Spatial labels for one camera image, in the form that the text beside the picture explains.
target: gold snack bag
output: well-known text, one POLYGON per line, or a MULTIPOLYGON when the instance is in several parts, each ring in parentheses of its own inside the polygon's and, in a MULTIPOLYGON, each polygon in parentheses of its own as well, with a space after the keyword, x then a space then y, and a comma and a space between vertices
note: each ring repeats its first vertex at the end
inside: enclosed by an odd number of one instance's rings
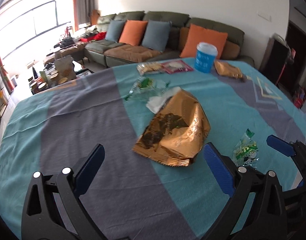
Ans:
POLYGON ((234 67, 227 62, 214 61, 215 69, 221 76, 232 78, 244 78, 243 73, 238 67, 234 67))
POLYGON ((200 103, 181 90, 154 116, 133 150, 165 165, 188 166, 210 129, 200 103))

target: red box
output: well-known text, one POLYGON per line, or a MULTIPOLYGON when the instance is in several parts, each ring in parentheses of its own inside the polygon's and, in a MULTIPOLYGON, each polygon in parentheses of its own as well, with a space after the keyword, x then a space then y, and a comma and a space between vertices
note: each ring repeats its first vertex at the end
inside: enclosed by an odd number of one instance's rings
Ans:
POLYGON ((89 42, 89 41, 93 40, 95 36, 96 35, 94 35, 92 37, 88 37, 88 38, 81 38, 80 41, 89 42))

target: gray curtain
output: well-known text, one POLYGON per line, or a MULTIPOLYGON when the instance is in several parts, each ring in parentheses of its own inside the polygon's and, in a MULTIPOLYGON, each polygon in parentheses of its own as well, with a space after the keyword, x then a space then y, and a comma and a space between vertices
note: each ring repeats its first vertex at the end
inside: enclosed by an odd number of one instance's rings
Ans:
POLYGON ((94 0, 76 0, 77 24, 90 22, 89 17, 94 9, 94 0))

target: metal screw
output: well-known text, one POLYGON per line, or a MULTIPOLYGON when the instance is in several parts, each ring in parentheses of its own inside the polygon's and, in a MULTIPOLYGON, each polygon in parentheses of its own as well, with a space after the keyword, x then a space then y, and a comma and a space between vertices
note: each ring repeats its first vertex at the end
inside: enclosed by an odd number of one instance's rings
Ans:
POLYGON ((69 167, 66 167, 66 168, 62 169, 63 174, 69 174, 70 172, 71 172, 71 168, 69 168, 69 167))
POLYGON ((276 175, 276 174, 275 174, 274 171, 269 171, 269 176, 270 176, 270 177, 275 177, 275 175, 276 175))
POLYGON ((238 170, 240 173, 246 173, 246 168, 243 167, 243 166, 240 166, 237 170, 238 170))
POLYGON ((34 178, 38 178, 39 176, 40 176, 40 172, 39 171, 34 172, 34 174, 33 174, 34 178))

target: sofa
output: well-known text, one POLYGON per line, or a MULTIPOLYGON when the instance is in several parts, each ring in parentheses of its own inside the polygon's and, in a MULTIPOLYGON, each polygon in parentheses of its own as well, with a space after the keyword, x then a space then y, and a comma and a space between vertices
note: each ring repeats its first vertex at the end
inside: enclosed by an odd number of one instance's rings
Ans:
POLYGON ((107 40, 94 41, 86 44, 84 49, 85 56, 106 67, 179 58, 183 44, 186 42, 185 39, 187 39, 187 34, 185 36, 183 33, 188 33, 188 28, 191 24, 228 33, 227 41, 230 44, 235 44, 235 46, 238 45, 238 57, 234 58, 234 60, 244 61, 254 67, 254 60, 251 57, 240 55, 240 48, 244 41, 244 32, 230 25, 202 18, 190 18, 188 14, 183 13, 165 11, 149 11, 145 13, 144 11, 134 11, 100 16, 97 20, 97 30, 99 32, 107 31, 112 20, 163 21, 171 22, 172 26, 164 52, 148 49, 143 46, 132 46, 107 40))

